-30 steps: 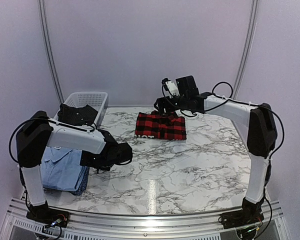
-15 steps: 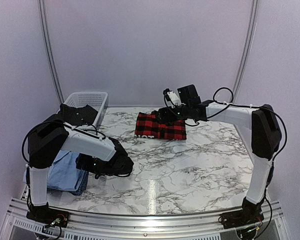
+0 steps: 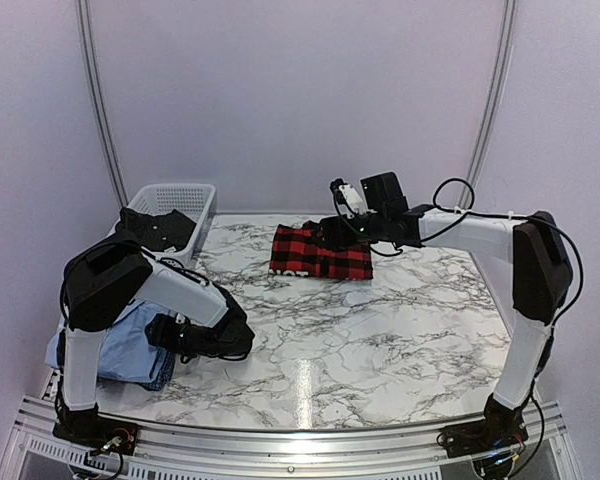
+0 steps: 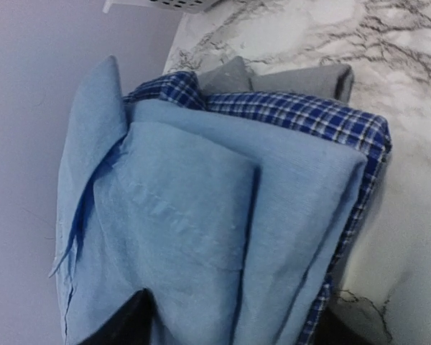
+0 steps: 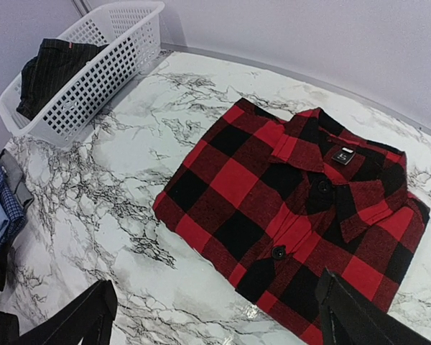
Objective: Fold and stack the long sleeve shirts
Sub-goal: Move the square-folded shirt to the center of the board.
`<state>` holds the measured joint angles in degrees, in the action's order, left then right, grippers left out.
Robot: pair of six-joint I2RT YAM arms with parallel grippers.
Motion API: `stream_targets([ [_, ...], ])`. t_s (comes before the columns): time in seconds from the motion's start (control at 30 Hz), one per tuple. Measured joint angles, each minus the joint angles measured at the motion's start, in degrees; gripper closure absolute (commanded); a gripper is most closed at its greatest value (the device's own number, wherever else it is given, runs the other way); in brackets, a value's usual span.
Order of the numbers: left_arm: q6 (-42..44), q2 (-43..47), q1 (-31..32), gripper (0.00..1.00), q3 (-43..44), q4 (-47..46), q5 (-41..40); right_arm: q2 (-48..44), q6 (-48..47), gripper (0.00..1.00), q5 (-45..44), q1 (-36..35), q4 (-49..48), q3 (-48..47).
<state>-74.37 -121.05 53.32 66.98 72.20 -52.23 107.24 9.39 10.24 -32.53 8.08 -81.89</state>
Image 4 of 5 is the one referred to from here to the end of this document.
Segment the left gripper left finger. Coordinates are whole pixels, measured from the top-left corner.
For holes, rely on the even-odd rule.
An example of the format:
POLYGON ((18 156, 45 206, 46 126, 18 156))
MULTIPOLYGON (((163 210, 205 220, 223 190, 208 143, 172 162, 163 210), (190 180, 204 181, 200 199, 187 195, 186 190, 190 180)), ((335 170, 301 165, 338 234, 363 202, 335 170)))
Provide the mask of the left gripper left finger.
POLYGON ((148 345, 153 317, 152 293, 138 290, 80 345, 148 345))

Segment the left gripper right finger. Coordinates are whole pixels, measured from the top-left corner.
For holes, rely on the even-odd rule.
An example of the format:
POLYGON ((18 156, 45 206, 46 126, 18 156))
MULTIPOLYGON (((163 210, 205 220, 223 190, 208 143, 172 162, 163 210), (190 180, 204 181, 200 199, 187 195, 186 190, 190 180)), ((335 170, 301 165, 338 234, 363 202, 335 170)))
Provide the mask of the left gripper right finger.
POLYGON ((383 317, 366 300, 332 303, 323 313, 314 339, 317 345, 390 343, 383 317))

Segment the light blue shirt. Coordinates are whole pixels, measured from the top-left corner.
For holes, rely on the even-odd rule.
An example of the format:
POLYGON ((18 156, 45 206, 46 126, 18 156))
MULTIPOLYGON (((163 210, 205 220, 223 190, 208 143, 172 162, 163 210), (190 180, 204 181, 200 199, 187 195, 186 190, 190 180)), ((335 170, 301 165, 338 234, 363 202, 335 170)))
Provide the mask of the light blue shirt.
POLYGON ((366 163, 251 119, 126 106, 106 58, 78 88, 60 162, 52 272, 64 343, 146 289, 153 344, 294 344, 366 163))

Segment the blue checked shirt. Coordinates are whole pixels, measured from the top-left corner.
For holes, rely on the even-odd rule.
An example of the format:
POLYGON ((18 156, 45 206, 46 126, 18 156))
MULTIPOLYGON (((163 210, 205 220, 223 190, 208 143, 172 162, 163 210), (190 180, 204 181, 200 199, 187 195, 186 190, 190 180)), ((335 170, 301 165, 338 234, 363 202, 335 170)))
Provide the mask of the blue checked shirt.
POLYGON ((179 71, 138 86, 124 96, 125 104, 147 99, 178 106, 253 119, 347 145, 367 158, 358 200, 328 266, 332 272, 363 225, 371 198, 381 180, 392 143, 387 120, 317 96, 283 92, 215 93, 203 95, 196 74, 179 71))

